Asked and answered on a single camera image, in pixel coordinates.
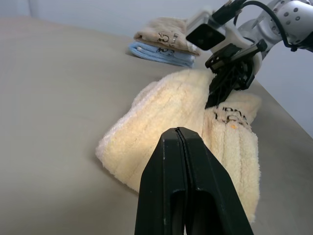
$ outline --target stacked towels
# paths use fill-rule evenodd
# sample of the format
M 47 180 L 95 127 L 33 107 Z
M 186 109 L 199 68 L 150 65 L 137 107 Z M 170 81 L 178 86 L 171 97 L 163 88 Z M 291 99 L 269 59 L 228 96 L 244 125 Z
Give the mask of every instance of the stacked towels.
M 132 54 L 147 60 L 193 67 L 200 50 L 186 40 L 187 20 L 160 17 L 134 35 Z

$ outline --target towel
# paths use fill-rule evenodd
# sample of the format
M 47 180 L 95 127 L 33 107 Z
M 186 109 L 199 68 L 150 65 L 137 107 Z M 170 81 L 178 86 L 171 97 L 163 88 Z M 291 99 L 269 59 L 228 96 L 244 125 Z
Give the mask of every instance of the towel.
M 187 20 L 159 17 L 148 22 L 134 39 L 155 47 L 200 55 L 200 49 L 186 40 Z
M 225 102 L 205 109 L 213 77 L 209 70 L 187 69 L 149 84 L 104 135 L 96 156 L 112 175 L 138 192 L 141 174 L 161 134 L 175 127 L 193 130 L 229 173 L 247 218 L 253 222 L 260 171 L 257 136 L 250 124 L 261 99 L 233 91 Z
M 144 43 L 134 42 L 129 45 L 130 51 L 143 59 L 152 60 L 171 65 L 193 67 L 195 56 L 171 49 L 150 46 Z

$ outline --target folded towel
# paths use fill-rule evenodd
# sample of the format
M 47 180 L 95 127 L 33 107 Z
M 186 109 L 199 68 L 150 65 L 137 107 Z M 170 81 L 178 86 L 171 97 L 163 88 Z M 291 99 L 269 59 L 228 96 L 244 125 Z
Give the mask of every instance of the folded towel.
M 229 173 L 250 222 L 259 200 L 258 141 L 250 124 L 261 105 L 259 97 L 234 91 L 205 110 L 209 70 L 183 70 L 143 89 L 132 107 L 96 150 L 103 166 L 118 180 L 139 191 L 141 174 L 163 132 L 185 127 L 197 132 Z
M 162 63 L 191 67 L 194 64 L 195 56 L 171 49 L 150 46 L 140 42 L 129 45 L 130 51 L 143 59 L 158 61 Z
M 159 17 L 134 35 L 138 42 L 200 55 L 200 49 L 186 40 L 187 20 Z

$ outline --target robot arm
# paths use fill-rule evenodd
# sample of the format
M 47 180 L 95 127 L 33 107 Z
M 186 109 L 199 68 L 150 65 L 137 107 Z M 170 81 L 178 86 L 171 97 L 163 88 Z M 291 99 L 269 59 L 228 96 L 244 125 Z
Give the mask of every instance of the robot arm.
M 239 13 L 249 5 L 264 11 L 237 28 Z M 191 18 L 186 39 L 213 53 L 205 63 L 216 74 L 206 108 L 225 101 L 232 90 L 248 89 L 262 60 L 280 41 L 291 51 L 313 52 L 312 5 L 313 0 L 273 0 L 268 5 L 254 0 L 234 0 L 217 11 L 207 8 Z
M 286 32 L 289 44 L 296 48 L 307 49 L 313 52 L 313 0 L 273 0 L 268 4 L 269 9 L 277 16 Z M 264 39 L 270 49 L 282 41 L 282 32 L 272 17 L 265 11 L 254 20 L 250 20 L 239 27 L 243 37 L 255 42 Z

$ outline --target beige towel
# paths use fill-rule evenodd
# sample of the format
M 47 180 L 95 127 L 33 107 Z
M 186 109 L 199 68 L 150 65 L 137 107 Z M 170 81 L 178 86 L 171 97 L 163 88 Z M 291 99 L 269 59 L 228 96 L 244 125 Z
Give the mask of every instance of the beige towel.
M 233 92 L 226 102 L 205 110 L 213 77 L 208 70 L 183 70 L 151 83 L 100 141 L 96 155 L 118 180 L 139 191 L 141 174 L 161 134 L 179 126 L 193 130 L 229 173 L 252 222 L 260 172 L 257 137 L 250 124 L 261 100 Z
M 200 49 L 186 40 L 187 20 L 159 17 L 134 35 L 136 41 L 156 47 L 200 55 Z

